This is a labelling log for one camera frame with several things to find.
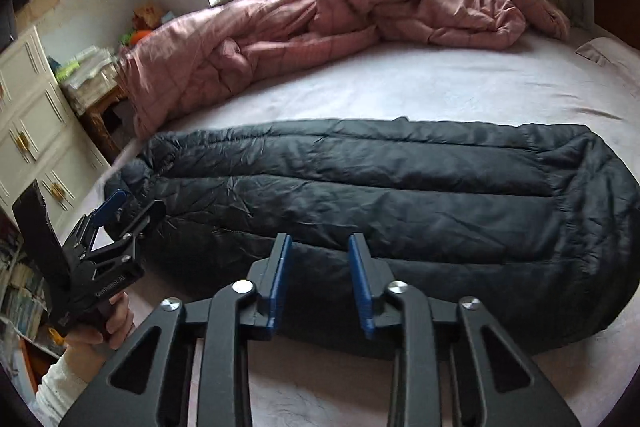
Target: metal screw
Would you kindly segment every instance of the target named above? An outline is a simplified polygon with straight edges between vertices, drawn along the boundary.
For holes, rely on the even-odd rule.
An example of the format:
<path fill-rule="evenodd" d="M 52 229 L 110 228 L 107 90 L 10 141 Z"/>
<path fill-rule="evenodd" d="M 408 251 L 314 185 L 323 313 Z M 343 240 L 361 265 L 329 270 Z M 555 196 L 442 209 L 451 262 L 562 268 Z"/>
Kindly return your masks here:
<path fill-rule="evenodd" d="M 241 279 L 239 281 L 234 282 L 231 285 L 231 288 L 233 288 L 234 292 L 236 293 L 249 293 L 251 290 L 254 289 L 254 283 L 252 283 L 251 281 L 248 281 L 247 279 Z"/>
<path fill-rule="evenodd" d="M 166 312 L 175 312 L 180 307 L 180 299 L 167 297 L 160 303 L 160 307 Z"/>
<path fill-rule="evenodd" d="M 473 311 L 477 310 L 482 303 L 480 302 L 480 299 L 476 297 L 463 297 L 460 299 L 460 304 L 462 304 L 463 308 Z"/>
<path fill-rule="evenodd" d="M 393 293 L 404 293 L 409 288 L 409 285 L 404 281 L 391 281 L 386 288 Z"/>

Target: person's arm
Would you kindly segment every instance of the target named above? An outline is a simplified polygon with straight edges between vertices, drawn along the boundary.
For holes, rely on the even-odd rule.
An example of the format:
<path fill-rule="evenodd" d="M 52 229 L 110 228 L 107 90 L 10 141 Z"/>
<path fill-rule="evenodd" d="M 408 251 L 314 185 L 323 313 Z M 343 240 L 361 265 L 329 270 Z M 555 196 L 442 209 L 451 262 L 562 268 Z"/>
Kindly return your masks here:
<path fill-rule="evenodd" d="M 111 333 L 109 346 L 118 349 L 134 330 L 129 296 L 122 292 L 110 299 L 115 305 L 106 324 Z M 65 338 L 68 347 L 60 359 L 49 368 L 38 386 L 31 410 L 44 425 L 56 426 L 106 361 L 92 346 L 103 342 L 95 328 L 79 325 Z"/>

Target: bed sheet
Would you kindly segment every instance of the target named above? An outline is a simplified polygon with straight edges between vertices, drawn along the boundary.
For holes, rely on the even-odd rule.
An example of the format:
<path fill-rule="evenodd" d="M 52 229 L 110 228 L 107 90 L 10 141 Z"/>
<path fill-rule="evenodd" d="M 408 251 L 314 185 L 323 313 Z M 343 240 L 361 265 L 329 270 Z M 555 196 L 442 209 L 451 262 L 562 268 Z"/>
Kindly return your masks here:
<path fill-rule="evenodd" d="M 625 81 L 575 54 L 572 44 L 527 31 L 504 52 L 382 44 L 317 70 L 264 81 L 243 95 L 175 121 L 166 129 L 226 128 L 275 120 L 372 118 L 579 123 L 602 136 L 640 179 L 640 100 Z M 132 142 L 113 169 L 139 150 Z M 104 179 L 79 213 L 103 200 Z M 110 243 L 101 232 L 96 246 Z M 139 323 L 176 292 L 152 273 L 133 288 Z M 605 331 L 535 357 L 583 427 L 609 413 L 640 364 L 637 293 Z M 386 425 L 391 363 L 362 359 L 277 338 L 250 346 L 254 425 Z M 197 370 L 193 387 L 197 386 Z M 447 396 L 445 425 L 450 425 Z M 190 425 L 194 423 L 192 399 Z"/>

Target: blue gripper pad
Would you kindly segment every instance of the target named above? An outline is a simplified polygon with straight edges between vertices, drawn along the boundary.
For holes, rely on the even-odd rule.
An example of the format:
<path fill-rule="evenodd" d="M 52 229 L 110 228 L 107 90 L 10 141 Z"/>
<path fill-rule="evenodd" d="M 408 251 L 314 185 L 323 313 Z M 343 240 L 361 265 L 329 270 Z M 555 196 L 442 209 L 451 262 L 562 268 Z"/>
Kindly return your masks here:
<path fill-rule="evenodd" d="M 271 334 L 275 333 L 280 326 L 280 318 L 284 309 L 284 297 L 287 293 L 287 282 L 289 274 L 289 250 L 291 247 L 291 237 L 287 235 L 282 245 L 282 254 L 276 273 L 273 278 L 273 286 L 269 294 L 269 320 L 267 321 L 267 330 Z"/>
<path fill-rule="evenodd" d="M 127 193 L 124 190 L 116 190 L 111 197 L 92 212 L 89 225 L 92 227 L 103 227 L 125 203 L 127 203 Z"/>
<path fill-rule="evenodd" d="M 373 299 L 360 258 L 360 251 L 353 235 L 349 238 L 349 266 L 353 281 L 353 294 L 360 316 L 360 326 L 364 330 L 365 337 L 371 340 L 376 332 L 376 326 L 373 322 Z"/>

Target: pink comforter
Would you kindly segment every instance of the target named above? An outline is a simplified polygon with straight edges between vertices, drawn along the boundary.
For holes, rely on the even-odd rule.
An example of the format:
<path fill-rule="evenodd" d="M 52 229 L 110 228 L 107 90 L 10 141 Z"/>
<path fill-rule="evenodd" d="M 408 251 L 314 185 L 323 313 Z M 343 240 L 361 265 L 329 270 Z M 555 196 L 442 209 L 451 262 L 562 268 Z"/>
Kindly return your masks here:
<path fill-rule="evenodd" d="M 147 138 L 257 80 L 381 40 L 503 50 L 527 22 L 568 37 L 568 19 L 546 0 L 237 0 L 156 30 L 124 58 L 122 81 Z"/>

